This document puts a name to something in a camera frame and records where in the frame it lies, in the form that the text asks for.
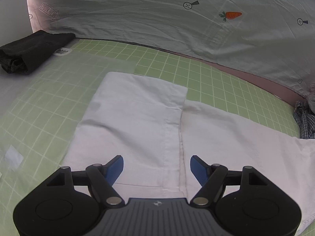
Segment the grey printed bed sheet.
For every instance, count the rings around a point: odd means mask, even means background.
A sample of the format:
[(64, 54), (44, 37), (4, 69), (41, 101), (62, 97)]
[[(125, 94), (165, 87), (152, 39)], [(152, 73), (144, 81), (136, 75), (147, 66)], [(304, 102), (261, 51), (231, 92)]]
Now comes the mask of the grey printed bed sheet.
[(314, 0), (27, 0), (33, 30), (137, 43), (244, 71), (314, 107)]

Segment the folded black garment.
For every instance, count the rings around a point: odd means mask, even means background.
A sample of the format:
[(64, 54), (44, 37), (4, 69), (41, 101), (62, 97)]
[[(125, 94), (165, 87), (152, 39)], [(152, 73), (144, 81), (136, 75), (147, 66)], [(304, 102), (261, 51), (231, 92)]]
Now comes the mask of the folded black garment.
[(30, 74), (74, 38), (73, 33), (50, 34), (39, 30), (1, 46), (1, 68), (8, 74)]

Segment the blue checked shirt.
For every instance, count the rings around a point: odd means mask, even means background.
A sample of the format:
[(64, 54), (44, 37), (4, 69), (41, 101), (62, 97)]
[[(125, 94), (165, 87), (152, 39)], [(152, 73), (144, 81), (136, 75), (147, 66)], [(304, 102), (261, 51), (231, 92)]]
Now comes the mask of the blue checked shirt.
[(295, 104), (293, 117), (300, 129), (300, 138), (314, 139), (315, 118), (314, 113), (306, 102), (297, 101)]

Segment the white trousers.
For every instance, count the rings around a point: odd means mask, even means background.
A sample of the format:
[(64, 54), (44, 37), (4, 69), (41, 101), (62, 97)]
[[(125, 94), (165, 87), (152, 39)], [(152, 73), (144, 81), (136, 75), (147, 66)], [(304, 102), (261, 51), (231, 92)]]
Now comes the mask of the white trousers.
[(75, 129), (63, 165), (80, 171), (120, 155), (114, 184), (129, 198), (192, 199), (200, 184), (190, 158), (233, 171), (253, 166), (294, 199), (302, 233), (314, 221), (314, 140), (291, 137), (186, 98), (161, 79), (108, 73)]

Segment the green grid cutting mat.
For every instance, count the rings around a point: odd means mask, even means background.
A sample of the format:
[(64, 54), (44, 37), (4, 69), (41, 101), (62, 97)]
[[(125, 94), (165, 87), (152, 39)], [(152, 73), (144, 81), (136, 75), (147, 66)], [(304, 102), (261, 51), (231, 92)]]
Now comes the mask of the green grid cutting mat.
[(70, 48), (28, 77), (1, 72), (1, 235), (17, 235), (15, 205), (61, 164), (112, 58), (137, 75), (187, 87), (189, 100), (299, 136), (292, 105), (214, 65), (115, 41), (76, 40)]

